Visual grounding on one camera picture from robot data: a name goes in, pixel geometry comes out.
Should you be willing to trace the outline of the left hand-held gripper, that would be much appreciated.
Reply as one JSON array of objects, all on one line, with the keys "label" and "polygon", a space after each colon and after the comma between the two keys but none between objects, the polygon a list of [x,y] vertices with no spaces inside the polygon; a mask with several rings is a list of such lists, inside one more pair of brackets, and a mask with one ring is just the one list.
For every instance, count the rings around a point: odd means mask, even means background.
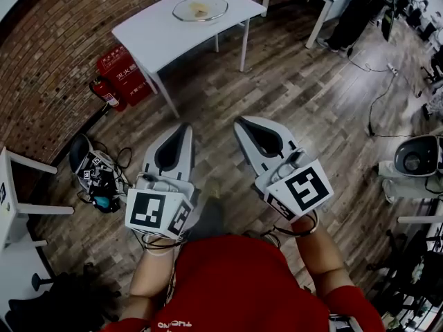
[{"label": "left hand-held gripper", "polygon": [[[193,166],[191,124],[176,124],[164,131],[147,148],[144,172],[128,190],[125,226],[148,236],[180,239],[195,208],[197,189],[187,182]],[[179,180],[154,174],[176,174]]]}]

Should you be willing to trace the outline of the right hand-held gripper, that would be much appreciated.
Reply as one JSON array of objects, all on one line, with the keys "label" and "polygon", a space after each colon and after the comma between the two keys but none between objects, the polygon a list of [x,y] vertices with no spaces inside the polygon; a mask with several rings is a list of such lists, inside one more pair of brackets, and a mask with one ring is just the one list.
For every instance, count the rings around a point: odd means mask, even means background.
[{"label": "right hand-held gripper", "polygon": [[[239,147],[253,168],[256,188],[263,201],[289,223],[315,210],[334,191],[318,160],[297,149],[292,133],[283,124],[258,116],[234,121]],[[277,152],[291,152],[277,162]]]}]

